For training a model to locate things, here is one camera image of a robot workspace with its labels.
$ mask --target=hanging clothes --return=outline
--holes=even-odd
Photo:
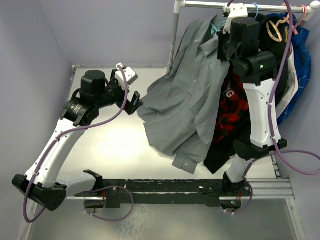
[[[256,16],[256,13],[249,13],[248,16],[254,18]],[[281,42],[276,42],[272,40],[268,34],[267,22],[272,21],[276,24],[280,20],[279,16],[268,17],[259,13],[256,17],[256,20],[260,23],[259,48],[262,52],[271,52],[274,55],[277,63],[277,70],[279,70],[286,48],[286,28],[283,24],[278,27],[278,30],[283,40]],[[279,84],[275,91],[276,106],[278,106],[279,102],[284,96],[288,83],[288,75],[288,61],[286,61],[280,77]],[[242,109],[242,107],[243,104],[238,105],[239,109]],[[222,112],[223,109],[220,108],[218,115],[223,116]],[[220,138],[220,140],[212,141],[212,145],[208,151],[207,157],[204,160],[204,165],[209,169],[209,171],[212,174],[216,173],[230,159],[231,156],[236,154],[234,150],[235,140],[240,140],[246,143],[250,142],[251,121],[249,110],[246,110],[245,113],[242,112],[241,115],[241,120],[234,125],[235,127],[232,128],[232,131],[228,131],[228,125],[232,124],[231,122],[223,121],[221,119],[217,120],[221,129],[214,134],[214,137],[217,139]]]
[[[280,18],[287,17],[288,13],[273,13],[269,14],[268,16],[274,17],[278,16]],[[295,16],[293,16],[293,25],[297,24],[297,19]],[[305,29],[304,27],[297,26],[296,28],[297,34],[292,34],[292,46],[294,51],[294,66],[297,74],[297,80],[298,80],[298,90],[296,94],[291,99],[288,106],[285,108],[283,113],[277,118],[277,123],[280,125],[283,123],[285,119],[289,117],[289,115],[292,113],[293,109],[295,108],[298,99],[302,95],[305,87],[307,86],[309,79],[311,77],[311,70],[312,70],[312,64],[311,64],[311,55],[306,47],[306,41],[309,36],[310,31]]]
[[[288,82],[284,91],[284,96],[275,108],[276,118],[284,112],[299,89],[297,71],[295,67],[294,49],[291,43],[288,57]]]
[[[151,146],[176,157],[173,166],[194,173],[205,160],[216,126],[221,87],[230,63],[217,59],[215,16],[191,23],[169,74],[154,82],[137,110]]]
[[[221,88],[212,145],[229,136],[241,124],[243,118],[248,117],[248,114],[249,103],[244,85],[240,77],[233,73],[233,67],[230,66]]]

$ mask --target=white bracket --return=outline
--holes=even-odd
[[[66,198],[92,190],[96,181],[94,176],[86,172],[57,180],[59,184],[66,185]]]
[[[183,8],[184,6],[185,6],[185,1],[183,1],[183,0],[175,0],[174,1],[173,12],[175,14],[180,14],[181,8]]]
[[[248,17],[248,9],[243,3],[230,4],[226,3],[223,7],[223,13],[228,14],[228,18],[223,28],[223,34],[230,33],[231,21],[235,18]]]
[[[313,1],[310,6],[307,6],[307,15],[304,21],[309,21],[310,18],[315,14],[315,12],[320,8],[320,1]]]
[[[125,74],[125,78],[126,78],[126,82],[128,83],[128,85],[133,84],[134,81],[138,79],[138,75],[136,74],[136,72],[131,67],[126,67],[121,62],[118,63],[116,66],[118,66],[118,65],[120,65],[123,68],[123,71],[124,71],[124,74]],[[120,69],[118,67],[116,67],[116,69],[118,69],[118,71],[115,73],[115,78],[118,80],[118,82],[121,85],[121,87],[123,89],[125,89],[124,77],[123,77]]]

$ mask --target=gray wall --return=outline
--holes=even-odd
[[[299,5],[300,1],[290,1]],[[304,27],[311,30],[307,47],[312,56],[311,79],[299,99],[291,116],[280,126],[281,135],[288,140],[288,149],[308,150],[320,155],[320,12],[317,12]],[[305,171],[320,168],[318,159],[305,154],[287,154],[292,164]],[[308,240],[320,239],[320,175],[304,176],[284,166],[281,160],[281,173],[290,176],[296,197],[299,215],[302,219]]]
[[[38,0],[0,1],[0,233],[16,240],[23,196],[11,180],[34,163],[52,134],[72,68]]]
[[[163,67],[168,62],[174,0],[39,1],[74,65],[114,66],[125,62],[131,66]],[[266,2],[281,3],[280,0]],[[221,12],[184,8],[177,42],[189,23]]]

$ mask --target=metal rod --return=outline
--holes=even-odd
[[[181,6],[184,7],[192,7],[192,8],[211,8],[211,9],[223,9],[225,3],[223,2],[205,2],[205,1],[184,1]],[[244,5],[248,10],[257,10],[256,5],[253,4],[245,4]],[[291,7],[293,13],[303,13],[303,7],[301,6],[292,6]],[[275,5],[260,5],[259,11],[266,12],[288,12],[286,6],[275,6]]]
[[[179,17],[180,17],[180,13],[174,13],[172,33],[171,33],[171,43],[170,43],[170,54],[169,54],[169,60],[168,60],[168,65],[166,69],[167,74],[170,72],[172,64],[174,62]]]

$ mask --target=shirt cuff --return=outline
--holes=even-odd
[[[194,174],[197,168],[197,163],[191,158],[184,155],[177,155],[173,160],[172,166],[185,170],[188,173]]]

